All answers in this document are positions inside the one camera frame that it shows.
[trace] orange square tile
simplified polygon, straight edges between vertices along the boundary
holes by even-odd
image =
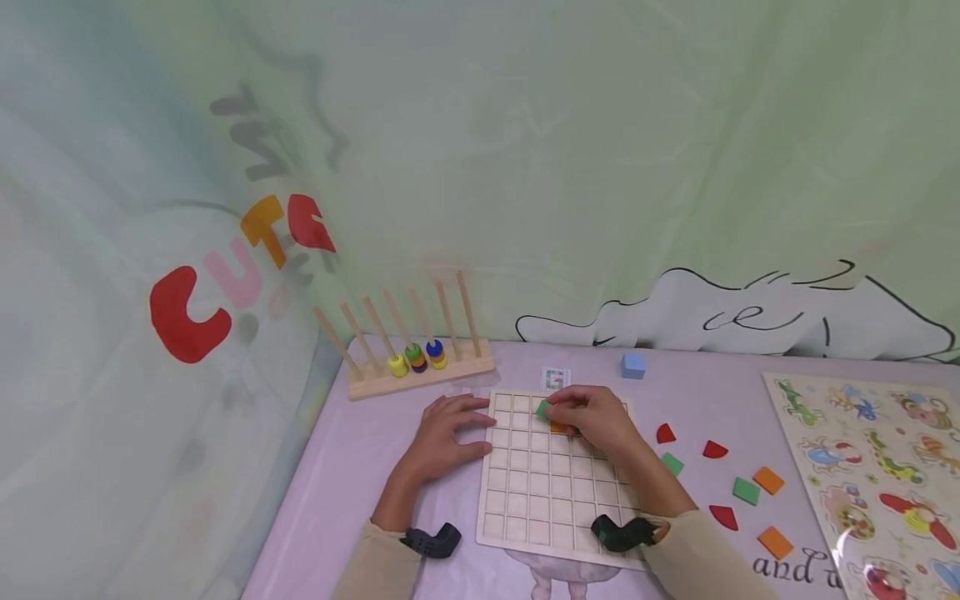
[[[787,555],[793,552],[793,544],[790,543],[790,540],[785,538],[776,527],[767,527],[767,530],[756,539],[759,540],[759,542],[763,544],[763,547],[778,561],[782,561]]]
[[[780,491],[780,488],[782,488],[784,484],[784,481],[780,479],[780,476],[767,467],[763,467],[756,472],[756,475],[754,475],[754,481],[756,481],[756,484],[766,490],[770,495],[777,495],[777,492]]]

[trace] left hand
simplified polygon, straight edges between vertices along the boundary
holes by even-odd
[[[474,412],[488,406],[489,400],[470,395],[437,398],[423,411],[417,436],[396,470],[425,483],[490,454],[493,447],[489,442],[459,444],[456,437],[457,431],[466,427],[495,425],[496,419]]]

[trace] green square tile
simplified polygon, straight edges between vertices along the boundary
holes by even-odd
[[[674,477],[680,475],[680,471],[684,470],[684,462],[669,452],[661,456],[660,459],[670,469]]]
[[[760,501],[760,488],[746,479],[737,477],[736,481],[733,482],[733,495],[756,506],[757,502]]]

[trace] fabric wall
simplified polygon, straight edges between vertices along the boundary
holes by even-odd
[[[0,597],[238,597],[314,304],[463,269],[498,339],[956,361],[958,17],[5,3]]]

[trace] blue cube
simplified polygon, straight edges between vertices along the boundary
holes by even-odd
[[[642,379],[647,373],[647,361],[639,352],[627,352],[620,359],[620,376],[624,379]]]

